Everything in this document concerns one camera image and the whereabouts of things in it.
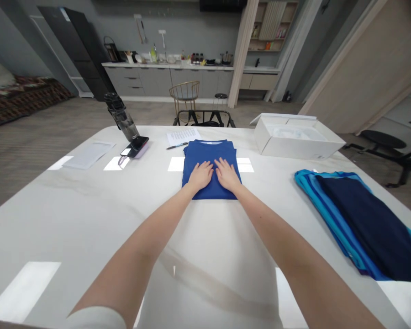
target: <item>black refrigerator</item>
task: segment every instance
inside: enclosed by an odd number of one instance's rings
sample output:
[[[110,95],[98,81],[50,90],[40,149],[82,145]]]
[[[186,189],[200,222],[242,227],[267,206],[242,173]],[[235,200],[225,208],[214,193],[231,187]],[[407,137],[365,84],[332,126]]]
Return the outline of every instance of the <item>black refrigerator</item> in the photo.
[[[104,101],[105,93],[115,92],[101,64],[109,62],[110,59],[85,15],[64,7],[39,6],[38,9],[95,99]]]

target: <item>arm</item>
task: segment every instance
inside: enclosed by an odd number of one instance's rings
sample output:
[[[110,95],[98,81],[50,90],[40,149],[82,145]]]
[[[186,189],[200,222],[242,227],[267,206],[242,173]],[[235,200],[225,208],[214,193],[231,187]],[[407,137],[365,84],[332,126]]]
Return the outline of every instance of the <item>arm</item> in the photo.
[[[132,328],[152,268],[190,200],[210,182],[212,167],[210,161],[196,165],[189,182],[154,211],[116,251],[71,314],[91,306],[105,306],[117,311],[126,327]]]
[[[378,328],[382,324],[312,246],[246,187],[226,160],[215,160],[223,187],[238,198],[285,275],[310,328]]]

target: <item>folded clothes pile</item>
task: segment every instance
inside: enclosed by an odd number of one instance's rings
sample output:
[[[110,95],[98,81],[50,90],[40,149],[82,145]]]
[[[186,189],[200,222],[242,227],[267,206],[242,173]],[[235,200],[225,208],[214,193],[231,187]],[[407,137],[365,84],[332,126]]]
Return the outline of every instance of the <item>folded clothes pile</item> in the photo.
[[[295,180],[361,274],[411,282],[411,230],[357,174],[300,170]]]
[[[236,161],[236,149],[233,147],[233,143],[227,140],[221,141],[202,141],[194,140],[189,142],[189,145],[184,148],[184,169],[183,169],[183,186],[189,181],[190,174],[195,168],[196,164],[202,164],[204,161],[210,161],[214,163],[215,159],[219,158],[226,159],[229,165],[234,165],[239,180],[241,176],[239,174],[239,169],[237,167]],[[193,199],[236,199],[233,193],[229,190],[223,188],[218,181],[216,176],[216,171],[213,171],[213,176],[209,185],[207,185],[202,190],[193,197]]]

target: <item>pen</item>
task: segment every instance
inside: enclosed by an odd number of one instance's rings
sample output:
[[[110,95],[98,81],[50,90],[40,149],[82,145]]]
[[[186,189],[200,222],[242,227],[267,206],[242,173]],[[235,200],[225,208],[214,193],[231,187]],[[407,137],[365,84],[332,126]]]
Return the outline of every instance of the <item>pen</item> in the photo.
[[[178,145],[170,146],[170,147],[168,147],[167,149],[174,149],[174,148],[176,148],[176,147],[183,146],[183,145],[187,145],[187,144],[189,144],[189,143],[188,143],[188,142],[186,142],[186,143],[181,143],[181,144],[178,144]]]

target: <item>chair backrest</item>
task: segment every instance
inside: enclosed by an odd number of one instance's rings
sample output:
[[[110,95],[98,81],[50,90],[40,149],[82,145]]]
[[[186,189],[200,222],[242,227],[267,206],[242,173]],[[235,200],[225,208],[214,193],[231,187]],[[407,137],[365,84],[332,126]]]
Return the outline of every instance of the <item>chair backrest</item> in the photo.
[[[192,126],[202,126],[202,127],[224,127],[224,122],[222,121],[221,114],[226,114],[228,115],[228,122],[227,122],[227,127],[231,126],[232,128],[236,128],[234,125],[234,121],[232,119],[232,116],[228,111],[214,111],[214,110],[183,110],[178,112],[177,117],[174,120],[173,126],[181,126],[179,116],[181,113],[187,112],[189,115],[188,122],[185,124],[186,126],[189,124],[189,121],[193,119]],[[202,112],[202,122],[198,122],[198,118],[196,117],[196,113],[201,113]],[[205,120],[205,114],[206,113],[211,113],[210,119],[208,121]]]
[[[169,89],[172,98],[179,101],[193,101],[198,98],[200,93],[200,82],[189,81],[173,86]]]

